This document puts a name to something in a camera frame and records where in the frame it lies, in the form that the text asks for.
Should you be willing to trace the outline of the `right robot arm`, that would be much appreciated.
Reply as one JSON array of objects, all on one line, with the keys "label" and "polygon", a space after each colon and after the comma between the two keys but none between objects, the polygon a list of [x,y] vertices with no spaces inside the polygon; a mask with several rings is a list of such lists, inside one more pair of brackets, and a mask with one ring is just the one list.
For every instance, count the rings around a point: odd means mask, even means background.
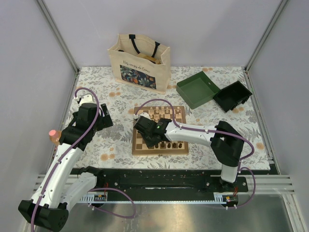
[{"label": "right robot arm", "polygon": [[243,151],[243,137],[227,122],[216,126],[175,124],[171,119],[155,122],[145,116],[135,119],[133,128],[142,136],[148,148],[162,142],[182,141],[204,145],[212,149],[221,163],[220,187],[231,191],[237,186],[240,156]]}]

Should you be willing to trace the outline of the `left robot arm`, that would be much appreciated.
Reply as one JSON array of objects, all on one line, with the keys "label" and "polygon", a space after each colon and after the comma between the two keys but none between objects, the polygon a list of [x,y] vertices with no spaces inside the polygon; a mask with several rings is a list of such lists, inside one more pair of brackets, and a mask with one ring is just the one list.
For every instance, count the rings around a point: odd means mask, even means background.
[{"label": "left robot arm", "polygon": [[91,189],[103,189],[105,180],[102,171],[88,166],[68,189],[67,179],[95,133],[113,125],[105,104],[83,103],[73,120],[62,131],[60,144],[50,169],[30,200],[22,200],[18,211],[28,223],[52,232],[64,227],[69,211]]}]

